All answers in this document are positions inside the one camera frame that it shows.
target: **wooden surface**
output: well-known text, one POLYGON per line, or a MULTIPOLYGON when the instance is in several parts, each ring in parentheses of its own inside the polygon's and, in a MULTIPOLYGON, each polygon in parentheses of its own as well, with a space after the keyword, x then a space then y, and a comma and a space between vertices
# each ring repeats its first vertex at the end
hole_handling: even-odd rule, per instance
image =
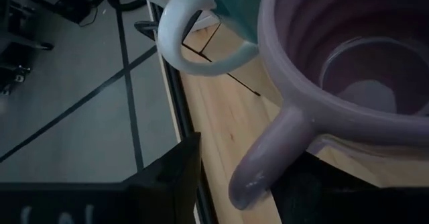
MULTIPOLYGON (((239 36, 224 25, 221 25, 202 53, 212 61, 225 59, 242 42, 243 40, 239 36)), ((246 65, 232 71, 231 74, 278 106, 282 104, 282 97, 268 77, 263 67, 262 59, 259 56, 246 65)))
POLYGON ((217 31, 220 24, 212 25, 210 27, 195 31, 192 37, 187 37, 183 43, 192 45, 192 49, 201 52, 208 43, 210 37, 217 31))
MULTIPOLYGON (((241 40, 228 32, 220 26, 204 49, 203 53, 208 58, 227 56, 226 51, 232 52, 233 46, 240 44, 241 40)), ((198 32, 194 32, 188 36, 189 46, 197 48, 199 44, 205 44, 201 38, 192 40, 197 35, 198 32)), ((189 50, 184 50, 184 55, 189 60, 205 62, 189 50)), ((220 224, 280 223, 272 197, 244 212, 234 209, 228 199, 228 183, 235 166, 280 110, 277 90, 262 71, 261 61, 255 62, 256 66, 242 67, 235 72, 239 72, 239 78, 260 92, 262 97, 254 95, 227 75, 207 78, 182 74, 194 127, 202 132, 202 158, 220 224)), ((325 147, 317 156, 377 186, 429 186, 427 161, 350 157, 331 147, 325 147)))
MULTIPOLYGON (((187 49, 189 60, 204 61, 187 49)), ((227 75, 182 74, 192 122, 202 133, 202 159, 219 223, 281 223, 271 197, 251 211, 229 202, 229 179, 249 146, 270 122, 263 98, 227 75)))

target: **ceramic mug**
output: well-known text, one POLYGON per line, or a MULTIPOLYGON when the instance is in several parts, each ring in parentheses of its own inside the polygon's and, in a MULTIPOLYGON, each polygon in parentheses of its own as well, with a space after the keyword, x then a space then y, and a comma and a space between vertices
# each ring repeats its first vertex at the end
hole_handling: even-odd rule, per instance
POLYGON ((230 72, 258 54, 257 14, 260 1, 170 0, 158 28, 158 49, 174 68, 189 74, 216 76, 230 72), (182 36, 189 19, 198 10, 211 10, 222 23, 245 40, 234 54, 210 64, 191 62, 183 57, 182 36))
POLYGON ((260 54, 284 105, 234 171, 229 196, 238 209, 257 200, 322 134, 429 156, 427 5, 261 1, 260 54))

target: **mug handle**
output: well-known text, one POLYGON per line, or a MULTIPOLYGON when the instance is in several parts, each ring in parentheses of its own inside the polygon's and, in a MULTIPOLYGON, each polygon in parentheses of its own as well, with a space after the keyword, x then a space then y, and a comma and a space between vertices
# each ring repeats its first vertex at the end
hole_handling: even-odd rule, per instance
POLYGON ((158 50, 174 68, 202 76, 228 73, 257 56, 256 44, 244 41, 230 57, 211 64, 191 62, 182 55, 182 36, 190 18, 198 10, 214 9, 215 0, 170 0, 158 28, 158 50))
POLYGON ((236 167, 229 183, 232 204, 243 210, 255 203, 315 136, 312 122, 301 109, 283 106, 236 167))

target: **gray floor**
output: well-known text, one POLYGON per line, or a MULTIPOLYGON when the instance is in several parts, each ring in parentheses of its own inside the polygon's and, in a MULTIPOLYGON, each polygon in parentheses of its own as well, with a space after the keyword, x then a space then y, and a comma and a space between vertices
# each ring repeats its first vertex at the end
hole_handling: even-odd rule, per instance
MULTIPOLYGON (((138 20, 149 20, 147 7, 123 14, 130 62, 154 46, 134 29, 138 20)), ((0 156, 123 68, 115 10, 107 2, 84 28, 51 13, 42 22, 38 37, 56 47, 38 52, 26 81, 0 99, 0 156)), ((130 74, 147 166, 176 145, 176 136, 156 54, 130 74)), ((134 174, 126 90, 122 77, 0 163, 0 182, 116 182, 134 174)))

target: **white mug handle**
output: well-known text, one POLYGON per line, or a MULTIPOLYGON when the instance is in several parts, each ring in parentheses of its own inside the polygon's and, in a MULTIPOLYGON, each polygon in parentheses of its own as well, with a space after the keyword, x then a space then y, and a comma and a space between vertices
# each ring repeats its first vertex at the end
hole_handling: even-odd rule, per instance
POLYGON ((233 55, 211 64, 191 62, 183 57, 182 36, 190 18, 198 10, 215 7, 215 0, 170 0, 168 2, 158 28, 158 50, 174 68, 189 74, 216 76, 230 72, 257 56, 257 45, 244 41, 233 55))

